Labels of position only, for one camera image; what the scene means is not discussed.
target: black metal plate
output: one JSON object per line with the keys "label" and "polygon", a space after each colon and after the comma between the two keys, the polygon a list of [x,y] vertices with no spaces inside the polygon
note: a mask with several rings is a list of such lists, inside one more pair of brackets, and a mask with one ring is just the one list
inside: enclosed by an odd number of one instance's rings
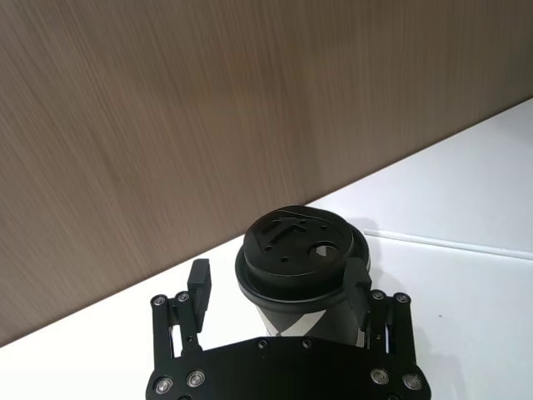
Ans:
{"label": "black metal plate", "polygon": [[[376,384],[371,371],[386,371],[389,382]],[[205,382],[187,386],[187,375],[200,370]],[[421,380],[420,390],[403,382],[406,374]],[[156,394],[161,377],[173,382]],[[364,348],[315,338],[265,337],[195,352],[159,363],[147,385],[149,400],[427,400],[429,384],[413,362]]]}

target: black and white cup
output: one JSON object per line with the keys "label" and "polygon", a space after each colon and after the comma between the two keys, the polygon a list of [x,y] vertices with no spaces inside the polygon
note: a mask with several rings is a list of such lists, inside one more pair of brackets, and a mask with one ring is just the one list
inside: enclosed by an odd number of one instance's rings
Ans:
{"label": "black and white cup", "polygon": [[332,212],[284,207],[248,229],[237,279],[272,336],[355,344],[362,321],[343,287],[350,258],[370,268],[368,245],[355,227]]}

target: wood grain panel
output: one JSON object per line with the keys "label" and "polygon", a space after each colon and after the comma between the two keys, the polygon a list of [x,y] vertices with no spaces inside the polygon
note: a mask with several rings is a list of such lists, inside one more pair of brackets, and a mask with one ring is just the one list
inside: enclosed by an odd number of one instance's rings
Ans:
{"label": "wood grain panel", "polygon": [[533,95],[533,2],[0,2],[0,343]]}

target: black cup lid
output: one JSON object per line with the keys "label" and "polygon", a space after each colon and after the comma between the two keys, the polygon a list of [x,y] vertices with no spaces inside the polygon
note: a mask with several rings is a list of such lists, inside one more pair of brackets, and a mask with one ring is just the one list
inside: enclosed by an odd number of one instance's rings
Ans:
{"label": "black cup lid", "polygon": [[312,207],[269,212],[247,231],[237,278],[255,304],[301,302],[341,291],[348,257],[368,264],[364,237],[344,219]]}

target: wooden wall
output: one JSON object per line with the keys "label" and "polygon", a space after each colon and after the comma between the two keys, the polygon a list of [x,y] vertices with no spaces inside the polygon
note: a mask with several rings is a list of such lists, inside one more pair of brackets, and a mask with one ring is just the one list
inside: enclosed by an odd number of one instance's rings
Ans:
{"label": "wooden wall", "polygon": [[0,2],[0,343],[533,95],[533,2]]}

